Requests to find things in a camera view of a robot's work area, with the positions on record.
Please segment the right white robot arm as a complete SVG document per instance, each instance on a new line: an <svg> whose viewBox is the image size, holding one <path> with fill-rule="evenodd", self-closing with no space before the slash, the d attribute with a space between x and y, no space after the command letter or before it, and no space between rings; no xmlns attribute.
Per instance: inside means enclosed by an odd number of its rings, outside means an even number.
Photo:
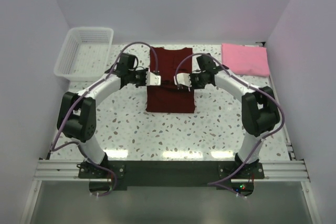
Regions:
<svg viewBox="0 0 336 224"><path fill-rule="evenodd" d="M235 156L234 173L239 178L246 178L253 171L251 163L259 160L263 139L280 122L280 106L271 87L261 88L248 83L210 54L196 53L194 56L199 71L190 74L191 89L204 89L211 84L241 103L241 122L246 133Z"/></svg>

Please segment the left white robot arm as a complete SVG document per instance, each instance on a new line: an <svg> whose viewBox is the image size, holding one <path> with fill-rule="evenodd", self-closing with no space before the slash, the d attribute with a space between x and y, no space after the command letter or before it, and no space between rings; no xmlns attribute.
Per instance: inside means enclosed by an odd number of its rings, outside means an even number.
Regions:
<svg viewBox="0 0 336 224"><path fill-rule="evenodd" d="M136 87L147 85L149 68L135 66L137 56L121 54L121 58L104 72L96 82L78 92L66 92L61 101L53 152L70 144L77 145L85 162L91 164L90 171L97 178L108 174L107 154L96 137L97 107L111 94L128 84Z"/></svg>

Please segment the dark red t shirt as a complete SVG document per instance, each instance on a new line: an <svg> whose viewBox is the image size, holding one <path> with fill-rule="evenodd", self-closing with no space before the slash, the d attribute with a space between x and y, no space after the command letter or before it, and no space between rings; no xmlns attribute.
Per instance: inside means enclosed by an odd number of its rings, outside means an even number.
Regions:
<svg viewBox="0 0 336 224"><path fill-rule="evenodd" d="M194 92L178 89L174 83L176 68L180 62L193 53L192 48L168 50L155 47L160 86L147 87L147 112L152 113L194 113Z"/></svg>

